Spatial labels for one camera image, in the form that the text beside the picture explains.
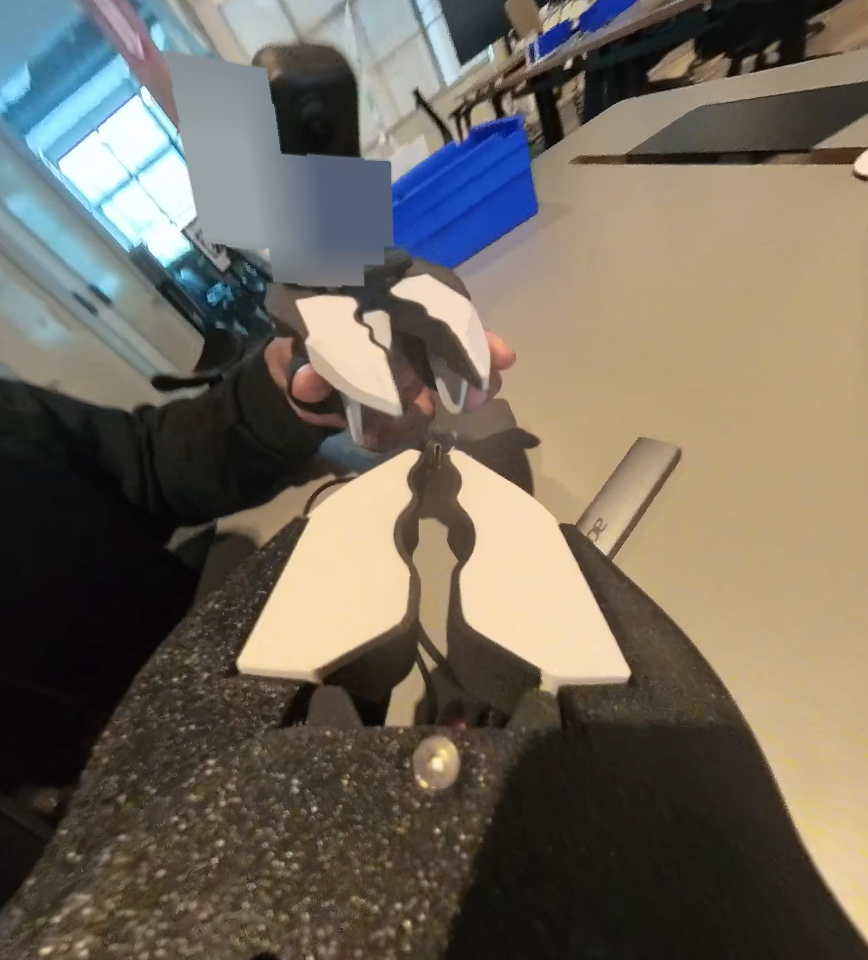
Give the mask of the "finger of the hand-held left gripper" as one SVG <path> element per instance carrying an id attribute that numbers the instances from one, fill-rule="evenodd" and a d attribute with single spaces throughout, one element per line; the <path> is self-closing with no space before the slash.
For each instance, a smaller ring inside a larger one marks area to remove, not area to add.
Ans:
<path id="1" fill-rule="evenodd" d="M 488 390 L 488 338 L 470 297 L 432 273 L 408 273 L 388 283 L 392 387 L 388 411 L 404 407 L 407 370 L 431 386 L 444 406 L 461 412 L 472 390 Z"/>
<path id="2" fill-rule="evenodd" d="M 363 450 L 405 450 L 391 346 L 363 319 L 355 296 L 306 293 L 296 310 L 306 363 L 336 395 L 352 442 Z"/>

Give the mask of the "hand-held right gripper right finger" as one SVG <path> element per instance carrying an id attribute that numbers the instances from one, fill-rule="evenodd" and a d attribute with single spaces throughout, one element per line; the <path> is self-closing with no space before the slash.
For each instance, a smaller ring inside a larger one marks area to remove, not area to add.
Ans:
<path id="1" fill-rule="evenodd" d="M 447 659 L 462 687 L 627 683 L 631 668 L 553 515 L 460 450 L 442 456 L 438 479 L 458 561 Z"/>

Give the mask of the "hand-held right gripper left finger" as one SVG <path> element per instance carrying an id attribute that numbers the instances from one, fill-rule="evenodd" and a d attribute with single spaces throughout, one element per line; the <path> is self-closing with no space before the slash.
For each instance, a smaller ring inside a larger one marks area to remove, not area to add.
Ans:
<path id="1" fill-rule="evenodd" d="M 398 685 L 413 670 L 416 469 L 408 450 L 340 484 L 303 531 L 239 654 L 245 676 Z"/>

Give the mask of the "black pen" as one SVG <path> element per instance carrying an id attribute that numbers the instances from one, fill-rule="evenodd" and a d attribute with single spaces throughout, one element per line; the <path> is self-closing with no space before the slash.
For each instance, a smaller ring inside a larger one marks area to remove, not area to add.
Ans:
<path id="1" fill-rule="evenodd" d="M 614 559 L 673 474 L 681 448 L 638 437 L 576 522 L 604 556 Z"/>

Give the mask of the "person's left forearm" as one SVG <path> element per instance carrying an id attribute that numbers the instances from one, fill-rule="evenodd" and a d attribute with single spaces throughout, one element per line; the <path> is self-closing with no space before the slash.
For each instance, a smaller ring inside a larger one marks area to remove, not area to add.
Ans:
<path id="1" fill-rule="evenodd" d="M 147 517 L 177 527 L 230 516 L 270 500 L 315 460 L 327 433 L 295 419 L 264 349 L 219 386 L 129 414 L 121 486 Z"/>

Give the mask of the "person's left hand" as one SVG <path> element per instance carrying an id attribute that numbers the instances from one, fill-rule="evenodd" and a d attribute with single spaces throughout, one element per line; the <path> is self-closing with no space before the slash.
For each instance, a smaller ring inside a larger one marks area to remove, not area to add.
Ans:
<path id="1" fill-rule="evenodd" d="M 478 410 L 492 400 L 502 387 L 503 374 L 516 362 L 516 353 L 492 331 L 486 333 L 491 361 L 488 388 L 480 390 L 468 388 L 464 412 Z M 329 435 L 348 431 L 347 421 L 342 414 L 317 414 L 304 408 L 304 403 L 324 402 L 334 394 L 330 384 L 320 377 L 309 365 L 297 369 L 293 380 L 288 378 L 288 367 L 293 361 L 296 344 L 288 338 L 275 338 L 269 342 L 263 352 L 264 362 L 272 382 L 287 399 L 294 412 L 295 420 Z M 400 373 L 402 389 L 407 397 L 407 407 L 400 418 L 368 411 L 363 414 L 363 436 L 357 444 L 373 453 L 386 453 L 412 446 L 424 438 L 428 427 L 438 412 L 437 393 L 429 388 L 412 366 L 406 366 Z"/>

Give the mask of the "blue plastic bin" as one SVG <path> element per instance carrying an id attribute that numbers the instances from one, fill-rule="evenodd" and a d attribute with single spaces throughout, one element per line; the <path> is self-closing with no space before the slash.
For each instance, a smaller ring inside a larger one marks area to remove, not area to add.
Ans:
<path id="1" fill-rule="evenodd" d="M 524 119 L 474 126 L 392 185 L 393 245 L 457 268 L 536 216 Z"/>

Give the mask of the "black monitor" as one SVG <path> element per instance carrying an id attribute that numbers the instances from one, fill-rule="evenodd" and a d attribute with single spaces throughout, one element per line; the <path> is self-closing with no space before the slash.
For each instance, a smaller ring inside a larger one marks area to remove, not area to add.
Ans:
<path id="1" fill-rule="evenodd" d="M 505 1 L 440 1 L 439 4 L 461 66 L 475 60 L 512 29 Z"/>

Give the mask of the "wooden table with black legs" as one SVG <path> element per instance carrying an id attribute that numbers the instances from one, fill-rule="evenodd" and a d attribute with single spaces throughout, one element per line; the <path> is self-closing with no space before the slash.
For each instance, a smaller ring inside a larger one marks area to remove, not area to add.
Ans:
<path id="1" fill-rule="evenodd" d="M 635 2 L 606 26 L 580 31 L 537 62 L 526 54 L 512 55 L 488 78 L 461 95 L 450 114 L 453 132 L 464 139 L 473 111 L 490 104 L 495 117 L 505 116 L 503 101 L 533 99 L 543 143 L 555 146 L 564 138 L 559 92 L 574 79 L 584 83 L 580 125 L 612 106 L 642 96 L 649 73 L 670 52 L 691 42 L 728 12 L 728 2 Z"/>

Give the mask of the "blue boxes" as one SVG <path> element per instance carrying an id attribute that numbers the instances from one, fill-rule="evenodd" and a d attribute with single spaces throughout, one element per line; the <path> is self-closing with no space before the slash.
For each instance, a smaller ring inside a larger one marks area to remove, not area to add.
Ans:
<path id="1" fill-rule="evenodd" d="M 527 47 L 527 63 L 536 64 L 560 50 L 568 42 L 608 27 L 629 11 L 635 1 L 590 2 L 580 12 L 568 12 L 549 29 L 541 32 Z"/>

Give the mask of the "person's black jacket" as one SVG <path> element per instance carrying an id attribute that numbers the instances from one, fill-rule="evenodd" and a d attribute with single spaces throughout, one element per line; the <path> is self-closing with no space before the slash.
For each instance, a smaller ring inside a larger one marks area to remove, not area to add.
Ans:
<path id="1" fill-rule="evenodd" d="M 0 379 L 0 779 L 66 786 L 190 606 L 176 530 L 125 498 L 128 416 Z"/>

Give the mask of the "dark grey mat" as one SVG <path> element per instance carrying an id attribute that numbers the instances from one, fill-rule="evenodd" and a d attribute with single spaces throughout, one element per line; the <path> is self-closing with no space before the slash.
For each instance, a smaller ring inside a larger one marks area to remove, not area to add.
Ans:
<path id="1" fill-rule="evenodd" d="M 628 159 L 807 152 L 868 115 L 868 80 L 693 108 L 628 151 Z"/>

